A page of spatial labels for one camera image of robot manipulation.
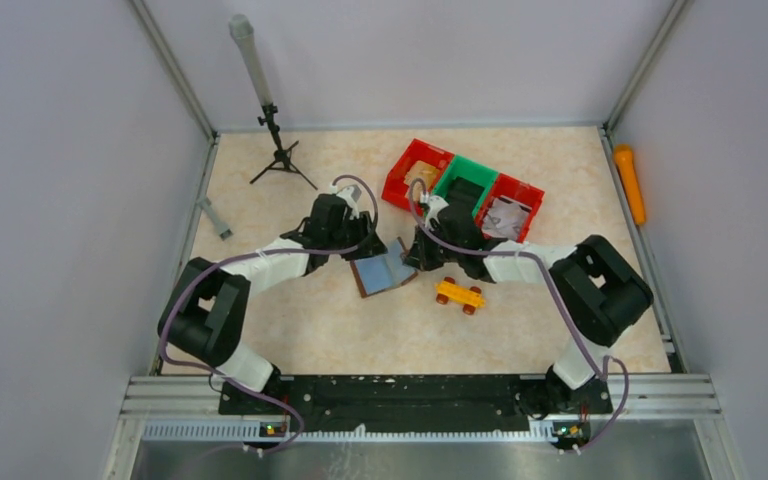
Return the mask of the brown leather card holder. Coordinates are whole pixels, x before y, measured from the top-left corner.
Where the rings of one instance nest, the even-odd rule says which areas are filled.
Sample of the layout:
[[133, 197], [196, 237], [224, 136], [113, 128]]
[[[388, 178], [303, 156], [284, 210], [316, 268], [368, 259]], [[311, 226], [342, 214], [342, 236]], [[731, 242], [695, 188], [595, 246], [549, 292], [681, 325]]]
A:
[[384, 254], [352, 260], [350, 268], [361, 298], [400, 288], [418, 276], [418, 270], [403, 263], [408, 252], [401, 237], [387, 246]]

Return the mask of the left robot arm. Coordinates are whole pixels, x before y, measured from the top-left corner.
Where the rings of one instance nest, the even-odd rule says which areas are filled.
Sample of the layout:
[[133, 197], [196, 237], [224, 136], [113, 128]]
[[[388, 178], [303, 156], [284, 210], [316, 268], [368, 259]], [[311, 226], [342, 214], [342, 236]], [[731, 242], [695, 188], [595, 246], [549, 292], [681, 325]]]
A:
[[243, 387], [243, 401], [257, 413], [279, 404], [277, 367], [244, 344], [248, 302], [291, 279], [312, 274], [332, 256], [346, 261], [386, 252], [373, 216], [358, 207], [358, 186], [323, 193], [293, 230], [244, 259], [227, 264], [190, 260], [158, 322], [162, 344], [210, 367]]

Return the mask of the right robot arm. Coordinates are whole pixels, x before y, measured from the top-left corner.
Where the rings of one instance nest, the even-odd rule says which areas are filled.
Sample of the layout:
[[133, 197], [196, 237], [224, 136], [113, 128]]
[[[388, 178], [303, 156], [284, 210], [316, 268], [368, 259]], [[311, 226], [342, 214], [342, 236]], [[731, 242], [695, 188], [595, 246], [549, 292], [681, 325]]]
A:
[[403, 261], [421, 271], [455, 263], [486, 283], [546, 286], [571, 334], [547, 372], [546, 397], [560, 412], [572, 412], [586, 400], [585, 384], [606, 373], [612, 347], [654, 301], [642, 276], [601, 235], [574, 246], [490, 237], [463, 208], [448, 204], [433, 207], [416, 226]]

